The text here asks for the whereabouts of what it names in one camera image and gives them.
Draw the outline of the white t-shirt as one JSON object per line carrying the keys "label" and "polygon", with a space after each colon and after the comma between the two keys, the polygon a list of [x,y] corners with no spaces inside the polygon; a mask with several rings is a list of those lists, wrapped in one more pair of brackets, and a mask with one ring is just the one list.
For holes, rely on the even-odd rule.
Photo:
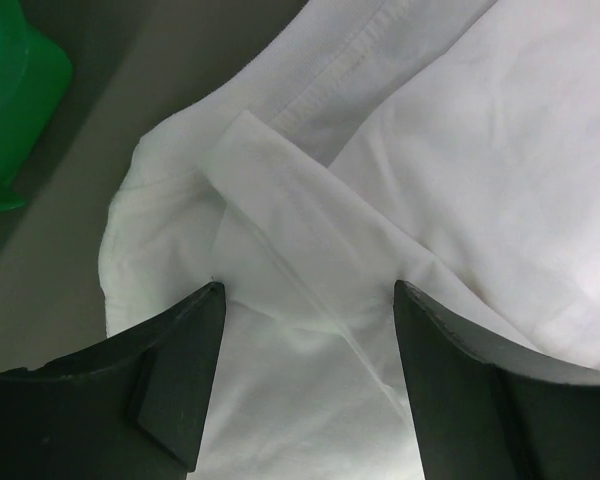
{"label": "white t-shirt", "polygon": [[115,335],[218,281],[198,479],[419,479],[397,280],[600,369],[600,1],[312,1],[145,134]]}

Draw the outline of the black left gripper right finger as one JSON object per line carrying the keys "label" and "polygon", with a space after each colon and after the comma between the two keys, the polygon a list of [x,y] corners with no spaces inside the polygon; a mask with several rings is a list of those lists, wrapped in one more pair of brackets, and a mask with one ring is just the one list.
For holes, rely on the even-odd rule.
{"label": "black left gripper right finger", "polygon": [[428,479],[600,479],[600,371],[525,348],[394,285]]}

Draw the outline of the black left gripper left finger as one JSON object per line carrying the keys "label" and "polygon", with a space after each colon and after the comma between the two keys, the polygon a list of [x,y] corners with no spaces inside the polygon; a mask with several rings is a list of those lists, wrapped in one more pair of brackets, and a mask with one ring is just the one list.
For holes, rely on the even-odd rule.
{"label": "black left gripper left finger", "polygon": [[0,479],[183,479],[197,466],[226,316],[212,282],[41,368],[0,372]]}

